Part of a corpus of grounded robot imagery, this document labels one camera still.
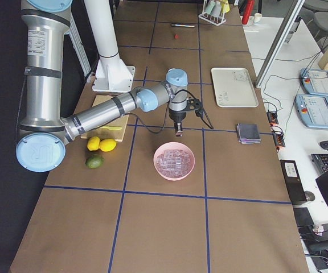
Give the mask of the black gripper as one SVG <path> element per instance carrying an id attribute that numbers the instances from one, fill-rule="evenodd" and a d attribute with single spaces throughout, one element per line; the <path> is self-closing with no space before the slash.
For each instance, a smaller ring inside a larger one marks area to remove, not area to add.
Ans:
<path id="1" fill-rule="evenodd" d="M 186 117 L 186 112 L 169 110 L 169 117 L 174 122 L 175 135 L 181 137 L 183 135 L 182 122 Z"/>

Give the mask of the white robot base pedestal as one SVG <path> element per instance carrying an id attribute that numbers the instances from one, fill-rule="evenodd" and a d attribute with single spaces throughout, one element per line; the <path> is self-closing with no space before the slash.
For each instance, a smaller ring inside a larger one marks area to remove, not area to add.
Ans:
<path id="1" fill-rule="evenodd" d="M 105 93 L 130 91 L 136 69 L 120 58 L 109 2 L 87 0 L 84 4 L 100 58 L 93 90 Z"/>

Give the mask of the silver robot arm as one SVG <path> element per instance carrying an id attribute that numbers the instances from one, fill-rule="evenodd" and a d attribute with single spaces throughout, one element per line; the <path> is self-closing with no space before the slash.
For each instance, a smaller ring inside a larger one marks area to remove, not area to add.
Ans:
<path id="1" fill-rule="evenodd" d="M 115 92 L 112 99 L 62 118 L 63 40 L 71 27 L 71 1 L 22 1 L 21 16 L 28 27 L 26 117 L 19 122 L 16 156 L 29 171 L 57 167 L 65 146 L 77 136 L 105 125 L 135 109 L 149 112 L 168 104 L 176 135 L 189 109 L 187 74 L 170 69 L 166 78 L 149 88 L 132 88 L 134 67 L 121 60 L 108 1 L 85 1 L 85 8 L 99 53 L 96 90 Z"/>

